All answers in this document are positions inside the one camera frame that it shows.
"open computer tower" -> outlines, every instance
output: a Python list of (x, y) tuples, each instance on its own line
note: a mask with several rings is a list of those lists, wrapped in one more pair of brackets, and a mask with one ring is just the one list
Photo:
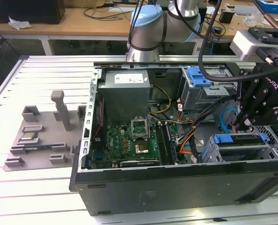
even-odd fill
[[(240, 71), (223, 62), (206, 69)], [(238, 133), (235, 100), (200, 122), (180, 153), (190, 121), (236, 93), (236, 83), (195, 72), (195, 63), (95, 63), (70, 185), (90, 215), (258, 203), (278, 191), (278, 127)]]

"workbench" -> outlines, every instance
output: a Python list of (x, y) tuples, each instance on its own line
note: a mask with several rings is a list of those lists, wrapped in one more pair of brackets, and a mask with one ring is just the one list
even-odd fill
[[(63, 90), (68, 110), (88, 101), (94, 62), (125, 62), (124, 56), (31, 56), (21, 58), (0, 87), (0, 225), (278, 224), (278, 192), (261, 203), (91, 217), (78, 193), (68, 190), (71, 168), (4, 172), (2, 166), (22, 122), (25, 105), (55, 111), (53, 90)], [(197, 62), (197, 56), (161, 56), (163, 62)], [(205, 56), (205, 63), (253, 63), (235, 56)]]
[[(224, 5), (253, 5), (250, 1), (223, 0)], [(16, 30), (6, 23), (0, 24), (0, 34), (4, 38), (12, 39), (39, 39), (46, 55), (53, 55), (51, 40), (106, 40), (106, 41), (126, 41), (129, 35), (130, 21), (123, 15), (121, 20), (99, 21), (86, 17), (82, 8), (66, 8), (65, 16), (60, 24), (31, 24), (31, 28)], [(119, 12), (96, 12), (94, 16), (108, 16)], [(131, 13), (125, 16), (131, 19)], [(224, 24), (226, 33), (223, 39), (232, 39), (237, 30), (246, 29), (243, 16), (234, 16), (230, 24)], [(207, 24), (202, 29), (205, 34)], [(201, 42), (202, 39), (196, 38), (193, 42)]]

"black computer case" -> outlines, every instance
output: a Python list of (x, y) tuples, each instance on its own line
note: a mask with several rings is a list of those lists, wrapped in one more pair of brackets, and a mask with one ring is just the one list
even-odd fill
[(0, 23), (9, 16), (30, 23), (59, 24), (65, 14), (63, 0), (0, 0)]

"black hose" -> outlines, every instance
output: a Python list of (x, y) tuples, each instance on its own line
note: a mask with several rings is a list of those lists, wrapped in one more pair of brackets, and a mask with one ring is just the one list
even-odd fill
[(198, 55), (198, 66), (199, 66), (199, 69), (200, 69), (201, 73), (204, 75), (204, 77), (207, 80), (214, 81), (214, 82), (238, 82), (238, 81), (253, 80), (253, 79), (257, 79), (257, 78), (263, 78), (263, 77), (266, 77), (266, 76), (269, 76), (269, 75), (278, 74), (278, 66), (275, 67), (273, 70), (270, 70), (270, 71), (260, 72), (260, 73), (256, 73), (256, 74), (243, 75), (243, 76), (238, 76), (238, 77), (235, 77), (235, 76), (234, 77), (211, 76), (207, 73), (207, 71), (205, 70), (205, 67), (203, 65), (203, 55), (204, 55), (206, 43), (207, 43), (207, 41), (209, 39), (209, 35), (211, 33), (212, 26), (215, 22), (217, 13), (219, 11), (221, 1), (222, 0), (218, 0), (218, 2), (217, 2), (217, 6), (215, 8), (215, 11), (214, 11), (213, 16), (211, 18), (211, 21), (209, 23), (209, 27), (206, 31), (205, 38), (203, 40), (203, 43), (201, 45), (200, 52), (199, 52), (199, 55)]
[[(197, 36), (199, 36), (200, 38), (204, 39), (205, 37), (198, 33), (193, 27), (191, 27), (190, 24), (187, 23), (187, 21), (184, 19), (183, 15), (181, 14), (179, 8), (178, 8), (178, 5), (177, 5), (177, 0), (175, 0), (175, 8), (176, 8), (176, 11), (177, 11), (177, 14), (178, 16), (181, 18), (181, 20), (184, 22), (184, 24), (193, 32), (195, 33)], [(218, 43), (218, 44), (227, 44), (227, 43), (231, 43), (232, 40), (229, 40), (229, 41), (217, 41), (217, 40), (208, 40), (209, 42), (212, 42), (212, 43)]]

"white paper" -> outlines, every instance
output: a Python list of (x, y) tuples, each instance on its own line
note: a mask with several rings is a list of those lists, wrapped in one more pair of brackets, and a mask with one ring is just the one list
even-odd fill
[(215, 7), (213, 7), (213, 6), (208, 6), (206, 8), (206, 13), (207, 14), (212, 14), (214, 11), (215, 11)]
[(13, 27), (14, 29), (20, 30), (20, 29), (24, 29), (24, 28), (29, 28), (32, 27), (31, 24), (28, 21), (16, 21), (14, 19), (11, 19), (9, 16), (9, 23), (8, 23), (11, 27)]
[(115, 83), (143, 83), (142, 74), (116, 74)]

